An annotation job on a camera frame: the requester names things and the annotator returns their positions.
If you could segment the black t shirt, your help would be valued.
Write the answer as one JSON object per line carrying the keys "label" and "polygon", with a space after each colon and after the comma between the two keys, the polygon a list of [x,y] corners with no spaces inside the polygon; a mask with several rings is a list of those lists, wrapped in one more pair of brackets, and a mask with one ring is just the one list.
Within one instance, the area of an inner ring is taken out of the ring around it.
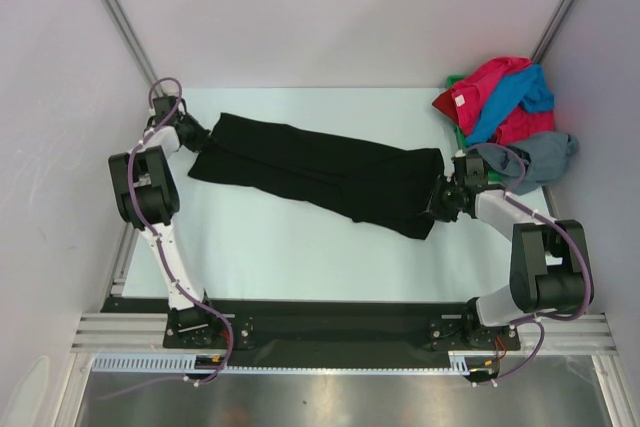
{"label": "black t shirt", "polygon": [[443,173],[439,149],[404,150],[223,113],[188,175],[424,240],[435,224],[428,201]]}

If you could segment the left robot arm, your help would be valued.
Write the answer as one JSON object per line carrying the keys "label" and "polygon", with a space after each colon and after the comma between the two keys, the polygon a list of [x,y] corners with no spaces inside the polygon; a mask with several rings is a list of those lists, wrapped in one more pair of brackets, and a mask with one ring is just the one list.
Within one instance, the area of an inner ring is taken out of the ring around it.
{"label": "left robot arm", "polygon": [[168,293],[168,329],[197,345],[214,344],[220,321],[208,312],[206,290],[190,277],[176,236],[178,188],[168,159],[182,147],[196,152],[208,135],[187,112],[186,101],[164,95],[151,100],[151,114],[136,147],[109,157],[116,206],[122,220],[141,233]]}

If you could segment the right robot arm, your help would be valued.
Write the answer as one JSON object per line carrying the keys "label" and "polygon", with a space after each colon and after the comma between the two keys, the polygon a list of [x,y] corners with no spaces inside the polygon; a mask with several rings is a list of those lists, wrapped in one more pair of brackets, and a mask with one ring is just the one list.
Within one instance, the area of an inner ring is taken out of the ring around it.
{"label": "right robot arm", "polygon": [[426,213],[440,222],[455,222],[465,213],[511,243],[509,281],[469,302],[473,316],[461,323],[463,340],[484,348],[496,338],[497,327],[584,315],[594,286],[583,226],[547,217],[510,189],[491,184],[477,153],[459,151],[452,162],[453,173],[438,178]]}

